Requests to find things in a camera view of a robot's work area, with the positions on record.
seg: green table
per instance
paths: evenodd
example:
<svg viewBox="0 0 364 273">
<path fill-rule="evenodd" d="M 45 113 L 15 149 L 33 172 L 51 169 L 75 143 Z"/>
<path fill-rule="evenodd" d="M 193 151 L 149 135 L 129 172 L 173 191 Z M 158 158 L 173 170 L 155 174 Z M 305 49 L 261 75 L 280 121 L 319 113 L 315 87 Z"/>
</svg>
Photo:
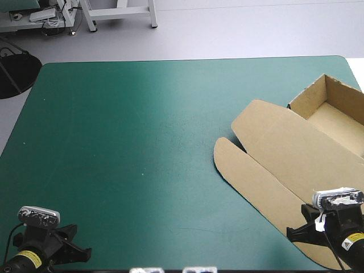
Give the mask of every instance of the green table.
<svg viewBox="0 0 364 273">
<path fill-rule="evenodd" d="M 286 106 L 322 73 L 358 88 L 338 56 L 47 64 L 0 158 L 1 250 L 35 205 L 93 248 L 66 268 L 321 269 L 222 179 L 213 147 L 237 142 L 251 100 Z"/>
</svg>

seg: white cable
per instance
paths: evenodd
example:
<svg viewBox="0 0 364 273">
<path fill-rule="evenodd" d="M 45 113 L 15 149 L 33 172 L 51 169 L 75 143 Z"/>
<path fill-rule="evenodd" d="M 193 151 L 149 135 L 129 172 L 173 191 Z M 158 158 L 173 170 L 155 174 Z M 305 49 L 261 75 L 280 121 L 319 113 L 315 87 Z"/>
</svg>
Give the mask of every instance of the white cable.
<svg viewBox="0 0 364 273">
<path fill-rule="evenodd" d="M 48 10 L 52 8 L 54 7 L 46 7 L 43 10 Z M 34 21 L 34 23 L 43 23 L 45 26 L 48 25 L 50 27 L 58 27 L 62 20 L 63 20 L 63 14 L 57 10 L 55 17 Z"/>
</svg>

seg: white device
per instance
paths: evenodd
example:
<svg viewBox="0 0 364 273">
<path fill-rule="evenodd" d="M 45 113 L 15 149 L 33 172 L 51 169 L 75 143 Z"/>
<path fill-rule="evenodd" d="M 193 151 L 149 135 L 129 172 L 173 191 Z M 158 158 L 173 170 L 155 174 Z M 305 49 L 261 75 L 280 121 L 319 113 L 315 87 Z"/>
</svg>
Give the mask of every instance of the white device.
<svg viewBox="0 0 364 273">
<path fill-rule="evenodd" d="M 32 13 L 29 17 L 30 22 L 36 22 L 40 20 L 45 20 L 49 18 L 53 18 L 56 16 L 56 8 L 53 7 L 51 9 L 37 11 L 36 13 Z"/>
</svg>

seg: cardboard box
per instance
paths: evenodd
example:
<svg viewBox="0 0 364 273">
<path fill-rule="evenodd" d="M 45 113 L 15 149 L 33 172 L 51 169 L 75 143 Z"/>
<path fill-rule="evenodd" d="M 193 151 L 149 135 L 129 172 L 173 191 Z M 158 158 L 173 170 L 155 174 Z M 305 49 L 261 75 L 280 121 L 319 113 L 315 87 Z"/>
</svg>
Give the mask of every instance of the cardboard box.
<svg viewBox="0 0 364 273">
<path fill-rule="evenodd" d="M 300 207 L 314 191 L 364 191 L 364 94 L 323 75 L 289 107 L 254 100 L 231 126 L 247 153 L 226 138 L 214 149 L 224 179 L 284 235 L 305 224 Z M 327 247 L 295 245 L 340 269 Z"/>
</svg>

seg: cardboard flap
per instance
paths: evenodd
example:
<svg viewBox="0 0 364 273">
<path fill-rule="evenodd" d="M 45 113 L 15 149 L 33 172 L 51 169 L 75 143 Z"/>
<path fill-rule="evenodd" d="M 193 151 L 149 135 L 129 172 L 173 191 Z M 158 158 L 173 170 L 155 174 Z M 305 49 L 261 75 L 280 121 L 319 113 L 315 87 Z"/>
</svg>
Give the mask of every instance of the cardboard flap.
<svg viewBox="0 0 364 273">
<path fill-rule="evenodd" d="M 255 100 L 232 128 L 247 152 L 306 203 L 313 191 L 364 191 L 364 159 L 289 109 Z"/>
<path fill-rule="evenodd" d="M 326 76 L 322 75 L 294 98 L 289 107 L 301 117 L 308 119 L 326 100 Z"/>
<path fill-rule="evenodd" d="M 364 94 L 326 76 L 327 102 L 364 125 Z"/>
<path fill-rule="evenodd" d="M 300 213 L 303 202 L 226 138 L 216 141 L 214 161 L 222 177 L 284 235 L 287 226 L 298 228 L 306 224 Z M 327 247 L 305 243 L 295 245 L 322 266 L 340 269 Z"/>
</svg>

